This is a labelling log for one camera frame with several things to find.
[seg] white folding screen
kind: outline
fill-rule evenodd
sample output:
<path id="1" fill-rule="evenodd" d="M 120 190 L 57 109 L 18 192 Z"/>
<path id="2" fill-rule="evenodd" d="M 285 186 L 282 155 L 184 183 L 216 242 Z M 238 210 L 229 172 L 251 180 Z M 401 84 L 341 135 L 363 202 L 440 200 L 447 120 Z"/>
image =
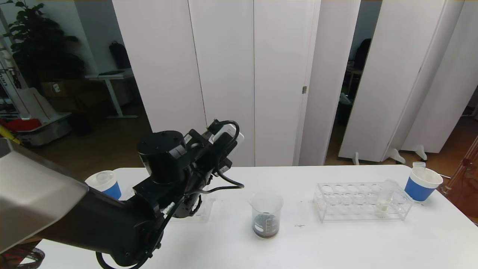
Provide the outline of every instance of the white folding screen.
<path id="1" fill-rule="evenodd" d="M 153 131 L 232 119 L 235 166 L 298 163 L 320 0 L 114 0 Z"/>
<path id="2" fill-rule="evenodd" d="M 113 0 L 113 5 L 152 130 L 205 130 L 187 1 Z"/>
<path id="3" fill-rule="evenodd" d="M 322 1 L 299 165 L 323 165 L 360 0 Z"/>
<path id="4" fill-rule="evenodd" d="M 383 1 L 339 156 L 382 161 L 444 0 Z"/>
<path id="5" fill-rule="evenodd" d="M 435 34 L 428 48 L 425 60 L 418 72 L 415 85 L 408 98 L 405 110 L 397 126 L 389 148 L 402 149 L 412 124 L 425 100 L 436 72 L 448 47 L 450 38 L 460 16 L 464 1 L 446 0 Z"/>
<path id="6" fill-rule="evenodd" d="M 254 166 L 253 0 L 189 0 L 207 124 L 234 120 L 244 142 L 234 166 Z"/>
<path id="7" fill-rule="evenodd" d="M 320 0 L 254 1 L 256 166 L 290 166 L 299 157 L 319 8 Z"/>
<path id="8" fill-rule="evenodd" d="M 465 1 L 443 60 L 403 144 L 438 153 L 478 85 L 478 5 Z"/>

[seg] desk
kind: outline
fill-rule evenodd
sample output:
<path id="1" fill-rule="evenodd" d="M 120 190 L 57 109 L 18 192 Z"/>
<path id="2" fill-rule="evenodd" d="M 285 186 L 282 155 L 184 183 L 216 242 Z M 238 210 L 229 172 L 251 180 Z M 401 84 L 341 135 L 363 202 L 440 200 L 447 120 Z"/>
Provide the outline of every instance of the desk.
<path id="1" fill-rule="evenodd" d="M 348 90 L 350 91 L 350 88 L 352 88 L 352 81 L 354 79 L 354 75 L 361 76 L 363 73 L 363 70 L 347 68 L 345 71 L 350 73 L 350 82 L 348 83 Z"/>
<path id="2" fill-rule="evenodd" d="M 118 99 L 116 98 L 116 93 L 113 89 L 113 85 L 111 84 L 111 80 L 113 79 L 125 79 L 125 78 L 132 78 L 133 70 L 131 68 L 124 69 L 123 73 L 114 74 L 114 75 L 90 75 L 85 76 L 86 79 L 89 80 L 104 80 L 106 83 L 106 87 L 108 88 L 109 95 L 111 96 L 111 101 L 115 107 L 117 116 L 110 116 L 108 118 L 137 118 L 137 115 L 123 115 L 123 111 L 121 110 L 120 103 L 118 103 Z"/>
<path id="3" fill-rule="evenodd" d="M 169 223 L 161 249 L 142 269 L 471 269 L 478 267 L 478 228 L 437 191 L 414 205 L 405 221 L 320 223 L 311 202 L 317 182 L 380 182 L 405 186 L 403 165 L 238 167 L 226 173 L 242 190 L 217 191 L 205 224 Z M 119 168 L 123 194 L 147 176 L 143 168 Z M 213 186 L 226 183 L 214 178 Z M 251 229 L 246 200 L 256 190 L 283 195 L 281 228 L 261 239 Z M 40 269 L 97 269 L 93 251 L 48 240 Z M 105 255 L 110 265 L 112 259 Z"/>

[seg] glass beaker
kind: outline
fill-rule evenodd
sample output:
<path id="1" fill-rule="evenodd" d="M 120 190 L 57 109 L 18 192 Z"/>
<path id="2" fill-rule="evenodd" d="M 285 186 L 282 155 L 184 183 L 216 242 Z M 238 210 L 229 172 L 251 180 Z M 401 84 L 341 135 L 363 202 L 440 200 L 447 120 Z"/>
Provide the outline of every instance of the glass beaker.
<path id="1" fill-rule="evenodd" d="M 257 192 L 251 197 L 252 230 L 262 238 L 271 238 L 279 231 L 282 196 L 275 192 Z"/>

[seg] blue paper cup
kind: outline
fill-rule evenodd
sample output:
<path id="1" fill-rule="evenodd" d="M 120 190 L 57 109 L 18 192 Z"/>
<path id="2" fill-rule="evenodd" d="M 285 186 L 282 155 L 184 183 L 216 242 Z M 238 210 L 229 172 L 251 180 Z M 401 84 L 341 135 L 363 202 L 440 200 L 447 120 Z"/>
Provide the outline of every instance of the blue paper cup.
<path id="1" fill-rule="evenodd" d="M 443 178 L 435 171 L 423 167 L 412 168 L 405 192 L 415 201 L 425 201 L 443 183 Z"/>
<path id="2" fill-rule="evenodd" d="M 113 171 L 107 170 L 98 172 L 85 180 L 85 183 L 114 199 L 119 199 L 121 197 L 120 186 L 114 178 Z"/>

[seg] green leaves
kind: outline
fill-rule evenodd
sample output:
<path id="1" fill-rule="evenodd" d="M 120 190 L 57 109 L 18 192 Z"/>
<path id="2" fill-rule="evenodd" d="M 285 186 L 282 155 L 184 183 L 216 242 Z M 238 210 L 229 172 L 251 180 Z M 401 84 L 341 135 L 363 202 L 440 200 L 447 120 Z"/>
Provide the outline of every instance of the green leaves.
<path id="1" fill-rule="evenodd" d="M 17 20 L 9 24 L 9 34 L 21 41 L 12 44 L 11 50 L 26 80 L 39 85 L 41 72 L 54 73 L 56 78 L 66 78 L 66 75 L 62 77 L 66 73 L 83 76 L 85 63 L 71 54 L 69 48 L 70 42 L 78 42 L 78 38 L 65 35 L 57 22 L 43 17 L 43 3 L 31 8 L 22 0 L 7 0 L 6 3 L 22 8 L 17 13 Z"/>
<path id="2" fill-rule="evenodd" d="M 13 3 L 13 0 L 8 0 L 8 1 L 6 1 L 5 3 L 0 3 L 0 5 L 11 4 L 11 3 Z"/>

